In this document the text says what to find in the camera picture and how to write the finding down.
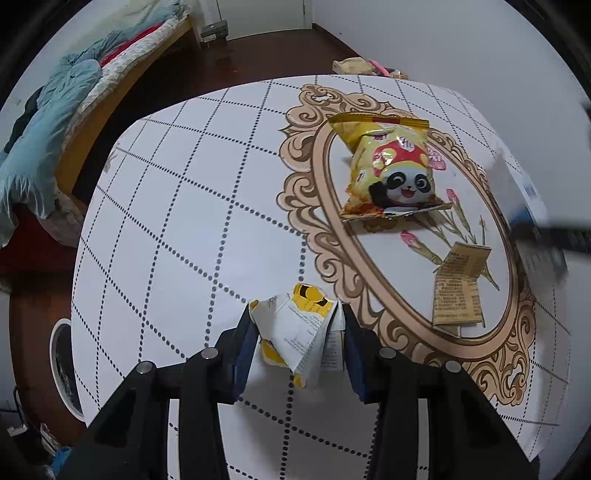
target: silver bolt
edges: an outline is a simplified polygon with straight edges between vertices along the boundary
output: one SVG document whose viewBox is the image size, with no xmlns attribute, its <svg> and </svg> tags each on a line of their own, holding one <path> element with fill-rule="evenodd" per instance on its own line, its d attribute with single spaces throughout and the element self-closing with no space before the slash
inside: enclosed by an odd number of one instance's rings
<svg viewBox="0 0 591 480">
<path fill-rule="evenodd" d="M 445 362 L 445 368 L 447 368 L 447 370 L 453 374 L 457 374 L 460 370 L 462 370 L 462 366 L 455 360 L 449 360 Z"/>
<path fill-rule="evenodd" d="M 212 358 L 216 358 L 218 355 L 218 351 L 217 348 L 214 347 L 209 347 L 209 348 L 204 348 L 203 350 L 201 350 L 201 356 L 205 359 L 205 360 L 211 360 Z"/>
<path fill-rule="evenodd" d="M 146 374 L 152 370 L 152 367 L 152 362 L 144 361 L 138 363 L 138 365 L 135 367 L 135 371 L 139 374 Z"/>
<path fill-rule="evenodd" d="M 383 346 L 381 349 L 379 349 L 379 355 L 382 358 L 394 358 L 396 356 L 396 350 L 390 348 L 389 346 Z"/>
</svg>

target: panda face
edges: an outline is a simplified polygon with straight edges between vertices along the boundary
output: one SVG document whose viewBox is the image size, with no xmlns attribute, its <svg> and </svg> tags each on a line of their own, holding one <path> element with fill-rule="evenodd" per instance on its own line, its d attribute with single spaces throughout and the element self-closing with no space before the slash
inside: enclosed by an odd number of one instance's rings
<svg viewBox="0 0 591 480">
<path fill-rule="evenodd" d="M 382 179 L 386 195 L 396 203 L 426 202 L 431 196 L 431 185 L 420 167 L 400 166 L 393 168 Z"/>
</svg>

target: table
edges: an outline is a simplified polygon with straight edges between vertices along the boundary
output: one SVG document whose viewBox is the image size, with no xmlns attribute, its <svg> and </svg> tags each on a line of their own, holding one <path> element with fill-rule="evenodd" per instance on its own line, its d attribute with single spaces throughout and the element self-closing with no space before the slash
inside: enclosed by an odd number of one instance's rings
<svg viewBox="0 0 591 480">
<path fill-rule="evenodd" d="M 426 118 L 438 195 L 459 200 L 444 226 L 342 224 L 350 154 L 324 123 L 365 111 Z M 175 364 L 236 325 L 248 300 L 298 281 L 349 302 L 385 345 L 417 362 L 457 358 L 529 458 L 544 447 L 567 391 L 564 291 L 531 292 L 485 168 L 503 150 L 464 97 L 424 83 L 368 76 L 274 79 L 208 93 L 129 127 L 90 203 L 73 285 L 73 358 L 90 423 L 134 365 Z M 431 328 L 433 255 L 455 241 L 492 248 L 479 278 L 486 326 L 462 338 Z M 178 479 L 178 405 L 169 474 Z M 362 478 L 375 406 L 345 372 L 299 390 L 255 352 L 243 398 L 220 406 L 231 478 Z M 419 457 L 426 478 L 428 453 Z"/>
</svg>

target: dark wooden floor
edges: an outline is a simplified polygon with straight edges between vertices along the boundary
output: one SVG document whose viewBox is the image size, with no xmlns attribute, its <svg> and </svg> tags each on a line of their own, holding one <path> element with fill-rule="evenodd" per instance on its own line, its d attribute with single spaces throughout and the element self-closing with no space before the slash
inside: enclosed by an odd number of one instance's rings
<svg viewBox="0 0 591 480">
<path fill-rule="evenodd" d="M 241 83 L 331 73 L 332 61 L 355 52 L 319 30 L 293 30 L 230 40 L 200 51 L 184 49 L 157 60 L 129 91 L 105 125 L 74 190 L 88 202 L 118 137 L 137 119 L 188 98 Z M 49 366 L 51 329 L 70 318 L 72 275 L 15 279 L 11 299 L 11 351 L 27 415 L 44 422 L 59 441 L 73 445 L 83 431 L 65 408 Z"/>
</svg>

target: logo on snack bag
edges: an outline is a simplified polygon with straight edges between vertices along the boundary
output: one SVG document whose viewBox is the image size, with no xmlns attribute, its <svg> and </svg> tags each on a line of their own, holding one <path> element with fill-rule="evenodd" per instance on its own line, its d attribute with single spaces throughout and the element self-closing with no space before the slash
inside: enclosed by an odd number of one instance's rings
<svg viewBox="0 0 591 480">
<path fill-rule="evenodd" d="M 406 137 L 399 137 L 398 139 L 398 143 L 400 144 L 400 146 L 405 149 L 408 152 L 412 152 L 414 150 L 414 143 L 412 143 L 408 138 Z"/>
</svg>

